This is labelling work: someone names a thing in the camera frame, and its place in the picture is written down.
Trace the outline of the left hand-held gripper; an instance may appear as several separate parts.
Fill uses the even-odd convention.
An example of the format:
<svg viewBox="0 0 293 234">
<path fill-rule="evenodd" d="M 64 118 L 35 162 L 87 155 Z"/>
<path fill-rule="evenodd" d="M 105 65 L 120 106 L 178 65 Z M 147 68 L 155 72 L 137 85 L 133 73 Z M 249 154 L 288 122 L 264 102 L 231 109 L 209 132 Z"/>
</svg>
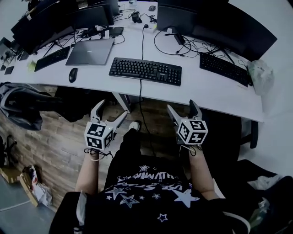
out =
<svg viewBox="0 0 293 234">
<path fill-rule="evenodd" d="M 105 99 L 100 101 L 90 112 L 90 121 L 85 128 L 85 142 L 87 147 L 96 150 L 105 150 L 114 138 L 114 132 L 118 129 L 128 115 L 127 111 L 121 113 L 114 121 L 102 121 L 103 105 Z"/>
</svg>

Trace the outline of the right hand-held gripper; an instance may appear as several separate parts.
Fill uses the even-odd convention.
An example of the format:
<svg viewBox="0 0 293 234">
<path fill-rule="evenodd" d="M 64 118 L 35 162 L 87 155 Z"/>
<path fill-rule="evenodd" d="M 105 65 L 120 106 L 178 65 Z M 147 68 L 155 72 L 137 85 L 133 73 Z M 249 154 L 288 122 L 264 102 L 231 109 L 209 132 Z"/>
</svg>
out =
<svg viewBox="0 0 293 234">
<path fill-rule="evenodd" d="M 175 127 L 177 144 L 201 145 L 208 134 L 207 125 L 198 105 L 192 99 L 189 104 L 189 119 L 180 116 L 170 105 L 167 105 L 167 111 Z"/>
</svg>

